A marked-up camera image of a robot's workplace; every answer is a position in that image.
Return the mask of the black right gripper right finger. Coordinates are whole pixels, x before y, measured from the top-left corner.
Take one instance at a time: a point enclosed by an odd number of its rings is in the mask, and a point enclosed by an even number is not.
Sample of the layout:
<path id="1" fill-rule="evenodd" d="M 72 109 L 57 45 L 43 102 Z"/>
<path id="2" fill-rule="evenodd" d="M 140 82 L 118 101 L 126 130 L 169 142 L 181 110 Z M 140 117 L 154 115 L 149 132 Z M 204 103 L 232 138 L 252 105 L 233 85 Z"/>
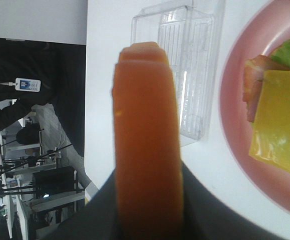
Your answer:
<path id="1" fill-rule="evenodd" d="M 207 189 L 182 164 L 185 240 L 290 240 L 290 211 L 268 197 L 248 177 L 242 187 Z"/>

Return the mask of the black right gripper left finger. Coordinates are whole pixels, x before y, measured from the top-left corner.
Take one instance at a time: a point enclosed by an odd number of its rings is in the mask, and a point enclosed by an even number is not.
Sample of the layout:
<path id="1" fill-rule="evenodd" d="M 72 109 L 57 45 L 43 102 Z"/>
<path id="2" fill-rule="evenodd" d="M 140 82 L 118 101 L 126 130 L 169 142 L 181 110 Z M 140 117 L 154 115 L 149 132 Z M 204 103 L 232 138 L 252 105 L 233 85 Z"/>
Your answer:
<path id="1" fill-rule="evenodd" d="M 62 222 L 44 240 L 120 240 L 115 172 L 81 210 Z"/>

